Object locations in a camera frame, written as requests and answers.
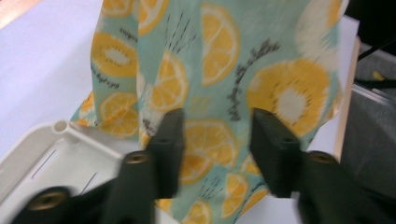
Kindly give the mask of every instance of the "cloth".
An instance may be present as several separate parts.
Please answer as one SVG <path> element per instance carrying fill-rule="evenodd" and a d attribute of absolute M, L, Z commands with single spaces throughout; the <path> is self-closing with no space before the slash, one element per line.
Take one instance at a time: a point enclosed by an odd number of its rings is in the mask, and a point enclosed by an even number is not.
<path fill-rule="evenodd" d="M 341 0 L 105 0 L 93 91 L 72 120 L 139 141 L 185 111 L 180 191 L 158 206 L 181 223 L 235 223 L 268 190 L 248 152 L 251 109 L 306 149 L 337 110 Z"/>

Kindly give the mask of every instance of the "citrus print fabric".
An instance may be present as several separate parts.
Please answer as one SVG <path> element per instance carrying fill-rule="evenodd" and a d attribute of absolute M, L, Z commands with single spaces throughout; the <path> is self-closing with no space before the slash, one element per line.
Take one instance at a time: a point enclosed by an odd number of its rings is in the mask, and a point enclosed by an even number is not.
<path fill-rule="evenodd" d="M 163 114 L 185 111 L 175 199 L 181 223 L 235 223 L 268 190 L 248 152 L 252 107 L 306 149 L 338 106 L 342 0 L 105 0 L 93 90 L 72 120 L 142 148 Z"/>

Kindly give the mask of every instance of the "white table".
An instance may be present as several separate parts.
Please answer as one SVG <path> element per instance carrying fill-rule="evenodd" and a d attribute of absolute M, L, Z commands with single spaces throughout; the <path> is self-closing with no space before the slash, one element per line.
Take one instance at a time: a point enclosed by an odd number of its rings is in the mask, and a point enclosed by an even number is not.
<path fill-rule="evenodd" d="M 0 160 L 30 128 L 69 119 L 92 89 L 90 49 L 101 2 L 43 0 L 0 30 Z M 336 157 L 346 126 L 357 29 L 357 22 L 342 19 L 340 81 L 346 95 L 341 113 L 320 129 L 309 148 Z M 165 220 L 162 223 L 174 223 Z M 238 223 L 298 220 L 293 200 L 269 196 Z"/>

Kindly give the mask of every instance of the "kiwi slice print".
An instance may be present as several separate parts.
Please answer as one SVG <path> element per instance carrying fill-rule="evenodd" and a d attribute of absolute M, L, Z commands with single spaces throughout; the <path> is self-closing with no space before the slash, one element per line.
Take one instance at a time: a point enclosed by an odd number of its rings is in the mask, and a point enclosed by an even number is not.
<path fill-rule="evenodd" d="M 93 36 L 91 57 L 103 74 L 111 77 L 136 76 L 136 49 L 115 36 L 96 33 Z"/>
<path fill-rule="evenodd" d="M 247 88 L 249 108 L 277 115 L 297 136 L 319 125 L 330 79 L 319 64 L 299 59 L 276 63 L 257 71 Z"/>

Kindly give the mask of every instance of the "black object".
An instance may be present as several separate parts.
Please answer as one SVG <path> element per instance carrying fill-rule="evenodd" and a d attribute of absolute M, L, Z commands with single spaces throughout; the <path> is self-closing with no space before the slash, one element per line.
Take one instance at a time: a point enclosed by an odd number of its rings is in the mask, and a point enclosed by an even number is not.
<path fill-rule="evenodd" d="M 296 150 L 297 138 L 276 120 L 270 112 L 254 109 L 250 150 L 275 196 L 300 193 L 304 224 L 394 223 L 335 158 Z"/>
<path fill-rule="evenodd" d="M 126 155 L 119 176 L 86 194 L 68 188 L 38 193 L 13 224 L 153 224 L 154 200 L 177 193 L 183 141 L 183 111 L 168 112 L 147 149 Z"/>

